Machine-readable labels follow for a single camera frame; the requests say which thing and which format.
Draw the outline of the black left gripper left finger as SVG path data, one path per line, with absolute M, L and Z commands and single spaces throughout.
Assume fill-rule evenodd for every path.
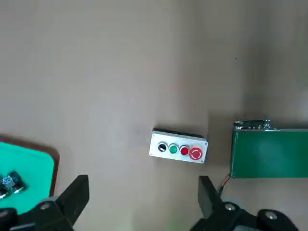
M 72 231 L 89 202 L 89 177 L 78 175 L 57 197 L 47 198 L 29 211 L 17 214 L 13 207 L 0 210 L 2 231 Z

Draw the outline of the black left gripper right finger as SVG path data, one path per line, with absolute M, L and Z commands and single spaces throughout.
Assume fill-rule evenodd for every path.
M 282 212 L 261 209 L 250 214 L 237 204 L 223 201 L 208 176 L 198 179 L 198 203 L 203 217 L 192 231 L 297 231 L 296 225 Z

